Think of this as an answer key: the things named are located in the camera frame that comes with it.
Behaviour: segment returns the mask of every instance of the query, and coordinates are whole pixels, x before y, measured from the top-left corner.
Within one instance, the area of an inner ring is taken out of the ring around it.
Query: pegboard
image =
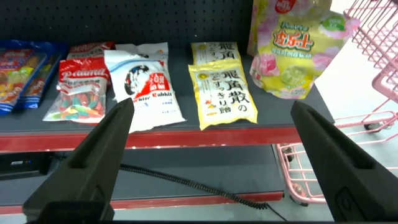
[[[0,39],[71,44],[237,41],[246,48],[252,0],[11,0],[0,7]]]

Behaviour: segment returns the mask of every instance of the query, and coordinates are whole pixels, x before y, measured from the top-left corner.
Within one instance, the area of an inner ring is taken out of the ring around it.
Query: yellow package label
[[[359,21],[311,1],[257,0],[254,83],[279,98],[304,99]]]
[[[200,129],[239,119],[257,123],[257,108],[239,60],[189,65]]]
[[[235,42],[192,43],[193,64],[203,65],[219,60],[241,60],[238,45]]]

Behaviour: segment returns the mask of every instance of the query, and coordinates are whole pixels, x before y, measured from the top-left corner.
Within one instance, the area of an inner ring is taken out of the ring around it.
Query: candy bag
[[[308,0],[258,0],[254,83],[284,99],[304,99],[359,21]]]
[[[104,58],[62,60],[60,94],[43,121],[99,123],[105,115],[105,94],[109,79]]]
[[[75,45],[70,48],[67,59],[104,57],[104,50],[114,49],[114,41]]]
[[[58,64],[67,53],[68,45],[61,42],[26,42],[35,49],[47,52],[47,60],[37,72],[26,91],[19,98],[16,108],[38,108],[42,94],[54,73],[58,73]]]
[[[116,50],[125,50],[131,54],[138,54],[141,57],[158,60],[164,63],[166,69],[165,75],[170,80],[169,77],[169,46],[167,42],[159,44],[116,44]]]
[[[130,133],[185,121],[178,106],[164,62],[123,50],[106,50],[115,98],[132,98],[134,116]]]
[[[275,6],[276,4],[281,5],[281,7],[286,7],[287,9],[294,6],[295,10],[298,12],[304,12],[298,9],[302,9],[307,7],[310,4],[315,4],[322,9],[330,10],[331,6],[331,0],[269,0],[269,1],[264,1],[264,0],[254,0],[253,1],[253,9],[252,9],[252,14],[251,14],[251,26],[250,26],[250,35],[249,35],[249,43],[248,43],[248,54],[255,56],[258,54],[257,50],[257,27],[259,25],[260,21],[265,21],[266,20],[266,15],[267,13],[264,13],[264,11],[267,10],[273,10],[272,6]]]
[[[189,65],[200,129],[239,119],[257,123],[257,108],[239,60]]]
[[[34,49],[0,50],[0,114],[11,112],[46,58]]]
[[[192,43],[193,64],[203,65],[224,59],[238,59],[241,56],[235,42],[204,42]]]

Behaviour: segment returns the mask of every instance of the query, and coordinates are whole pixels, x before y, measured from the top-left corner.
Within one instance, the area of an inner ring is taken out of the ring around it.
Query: store shelf
[[[285,188],[271,146],[134,150],[124,153],[122,163],[184,177],[258,202],[280,200]],[[53,162],[52,172],[58,165],[59,161]],[[0,215],[21,213],[21,205],[47,177],[0,181]],[[126,171],[119,171],[112,200],[115,209],[232,203]]]
[[[250,56],[243,56],[249,90],[259,112],[258,124],[238,121],[200,131],[197,104],[188,73],[188,64],[192,63],[192,53],[189,49],[170,49],[169,70],[172,85],[183,117],[187,121],[131,134],[126,148],[239,146],[299,141],[290,117],[294,100],[276,98],[255,86],[249,76],[251,61]],[[56,78],[49,86],[39,109],[15,111],[0,117],[0,145],[2,146],[0,152],[73,150],[92,130],[93,126],[87,124],[42,121],[57,97],[55,84]],[[116,104],[113,98],[114,92],[109,90],[107,110]],[[333,122],[316,87],[313,87],[303,102],[314,107]]]

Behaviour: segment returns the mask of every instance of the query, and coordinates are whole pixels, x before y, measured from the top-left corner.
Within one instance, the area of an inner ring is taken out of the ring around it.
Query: black cable
[[[55,158],[59,159],[61,161],[66,159],[66,157],[59,157],[59,156],[55,156]],[[127,165],[127,164],[120,164],[119,170],[124,170],[124,171],[128,171],[128,172],[135,172],[137,174],[149,175],[149,176],[157,177],[157,178],[160,178],[160,179],[169,180],[169,181],[172,181],[172,182],[175,182],[175,183],[183,184],[183,185],[192,187],[194,189],[202,190],[202,191],[214,194],[214,195],[219,195],[219,196],[222,196],[224,198],[228,198],[230,200],[233,200],[235,202],[238,202],[240,204],[246,205],[246,206],[251,207],[251,208],[260,209],[260,210],[269,208],[277,216],[279,216],[281,219],[283,219],[283,221],[287,221],[286,218],[284,218],[281,214],[279,214],[277,211],[275,211],[267,202],[265,202],[265,203],[252,202],[250,200],[238,197],[235,194],[226,192],[226,191],[221,190],[221,189],[210,187],[210,186],[207,186],[205,184],[201,184],[201,183],[198,183],[198,182],[195,182],[195,181],[192,181],[192,180],[188,180],[188,179],[185,179],[185,178],[182,178],[182,177],[177,177],[177,176],[174,176],[174,175],[165,174],[165,173],[154,171],[154,170],[149,170],[149,169],[142,168],[142,167]]]

